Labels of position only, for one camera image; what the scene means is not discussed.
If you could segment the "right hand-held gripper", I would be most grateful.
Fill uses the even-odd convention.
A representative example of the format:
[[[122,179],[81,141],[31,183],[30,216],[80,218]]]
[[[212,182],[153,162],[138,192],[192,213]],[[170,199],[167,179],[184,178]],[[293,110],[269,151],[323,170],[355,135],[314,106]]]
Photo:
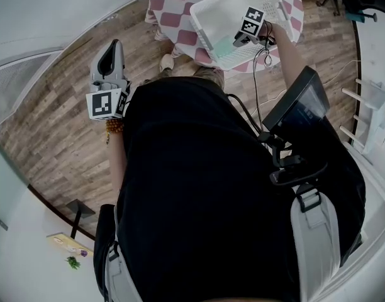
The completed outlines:
[[[249,6],[242,18],[240,29],[235,35],[233,46],[242,47],[249,42],[252,42],[254,45],[261,44],[265,46],[266,36],[260,35],[265,15],[266,13],[263,10]]]

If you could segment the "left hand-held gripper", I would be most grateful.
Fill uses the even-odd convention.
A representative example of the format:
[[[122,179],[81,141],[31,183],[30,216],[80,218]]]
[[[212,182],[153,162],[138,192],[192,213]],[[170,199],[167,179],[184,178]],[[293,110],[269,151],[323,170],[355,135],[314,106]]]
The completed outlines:
[[[99,74],[102,78],[93,79],[89,84],[90,93],[86,94],[90,119],[115,120],[123,117],[131,86],[124,69],[123,46],[118,39],[114,39],[100,49],[91,63],[91,74]]]

